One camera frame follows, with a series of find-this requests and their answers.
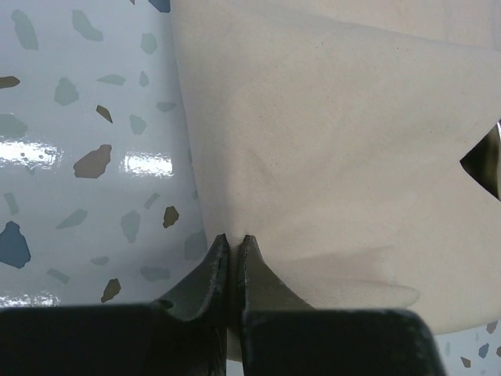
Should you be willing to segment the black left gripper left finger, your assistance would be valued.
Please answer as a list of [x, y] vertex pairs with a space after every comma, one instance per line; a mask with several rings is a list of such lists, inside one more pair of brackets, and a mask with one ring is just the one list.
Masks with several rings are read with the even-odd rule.
[[158, 299], [1, 311], [3, 375], [224, 375], [229, 244]]

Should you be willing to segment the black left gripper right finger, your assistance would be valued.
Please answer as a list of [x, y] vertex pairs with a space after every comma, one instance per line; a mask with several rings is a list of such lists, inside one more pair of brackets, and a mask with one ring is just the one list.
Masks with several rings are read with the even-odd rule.
[[240, 347], [246, 375], [445, 374], [427, 325], [404, 309], [315, 309], [240, 245]]

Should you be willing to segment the beige cloth mat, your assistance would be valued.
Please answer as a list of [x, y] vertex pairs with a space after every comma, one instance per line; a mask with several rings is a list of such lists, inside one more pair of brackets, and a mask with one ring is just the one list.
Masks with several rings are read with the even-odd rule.
[[461, 159], [500, 118], [497, 1], [173, 1], [209, 238], [309, 305], [500, 317], [500, 202]]

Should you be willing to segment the stainless steel tray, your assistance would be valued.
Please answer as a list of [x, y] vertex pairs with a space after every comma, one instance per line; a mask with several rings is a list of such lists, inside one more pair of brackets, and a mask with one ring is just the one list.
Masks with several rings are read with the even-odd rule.
[[460, 160], [460, 164], [479, 185], [500, 200], [500, 121]]

